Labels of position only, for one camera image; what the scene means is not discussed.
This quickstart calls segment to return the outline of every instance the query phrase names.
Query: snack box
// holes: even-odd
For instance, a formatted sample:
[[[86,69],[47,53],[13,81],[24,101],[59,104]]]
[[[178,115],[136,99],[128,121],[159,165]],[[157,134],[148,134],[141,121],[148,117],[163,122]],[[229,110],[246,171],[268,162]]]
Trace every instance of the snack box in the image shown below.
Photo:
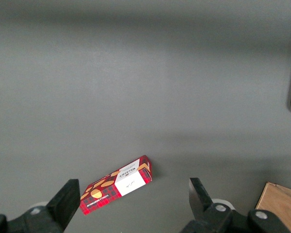
[[[144,155],[87,186],[80,208],[85,215],[152,181],[152,164]]]

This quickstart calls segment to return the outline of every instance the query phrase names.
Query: cookie illustration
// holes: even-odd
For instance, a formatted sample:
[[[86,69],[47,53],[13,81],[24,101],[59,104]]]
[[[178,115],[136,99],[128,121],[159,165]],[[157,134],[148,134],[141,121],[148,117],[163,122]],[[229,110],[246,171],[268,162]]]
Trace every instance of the cookie illustration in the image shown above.
[[[92,189],[92,187],[89,187],[87,190],[86,190],[86,192],[88,192],[89,190],[91,190]]]
[[[102,193],[98,189],[94,189],[91,192],[91,195],[93,198],[97,198],[97,199],[102,197]]]
[[[87,194],[88,193],[84,193],[80,199],[82,200],[83,198],[85,198],[87,196]]]
[[[107,182],[103,183],[103,184],[101,185],[101,187],[107,187],[107,186],[109,186],[109,185],[111,185],[111,184],[113,184],[113,183],[114,183],[114,181],[107,181]]]
[[[104,183],[104,182],[105,182],[105,179],[99,181],[98,183],[96,183],[96,184],[94,185],[94,188],[96,188],[97,186],[101,185],[101,184]]]
[[[149,167],[147,166],[147,164],[141,164],[139,167],[138,167],[138,171],[143,169],[143,168],[146,168],[148,171],[150,171]]]
[[[120,173],[120,171],[112,172],[111,176],[116,176],[118,173]]]

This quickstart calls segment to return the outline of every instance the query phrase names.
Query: gray backdrop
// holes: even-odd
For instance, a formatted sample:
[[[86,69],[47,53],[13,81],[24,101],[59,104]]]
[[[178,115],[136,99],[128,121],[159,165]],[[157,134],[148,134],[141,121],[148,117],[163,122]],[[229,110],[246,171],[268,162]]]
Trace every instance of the gray backdrop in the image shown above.
[[[153,182],[67,233],[177,233],[190,177],[243,214],[291,188],[291,1],[0,0],[0,213],[143,154]]]

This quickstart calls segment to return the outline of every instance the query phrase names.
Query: metal bolt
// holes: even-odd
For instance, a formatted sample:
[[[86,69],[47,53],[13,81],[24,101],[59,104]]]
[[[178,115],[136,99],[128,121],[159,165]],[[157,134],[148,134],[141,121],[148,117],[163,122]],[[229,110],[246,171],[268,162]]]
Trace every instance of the metal bolt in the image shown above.
[[[256,211],[256,216],[261,219],[267,219],[267,214],[262,211]]]
[[[224,212],[226,210],[226,208],[223,205],[217,205],[215,208],[217,211],[220,211],[220,212]]]
[[[31,215],[36,215],[36,214],[38,214],[38,213],[40,213],[40,210],[39,210],[38,208],[34,208],[34,209],[30,212]]]

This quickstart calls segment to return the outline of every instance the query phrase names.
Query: wooden block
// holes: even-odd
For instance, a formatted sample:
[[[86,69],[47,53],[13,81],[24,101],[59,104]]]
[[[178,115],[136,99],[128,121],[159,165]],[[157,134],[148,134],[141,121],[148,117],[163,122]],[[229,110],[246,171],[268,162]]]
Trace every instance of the wooden block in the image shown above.
[[[291,189],[267,182],[256,209],[273,212],[291,231]]]

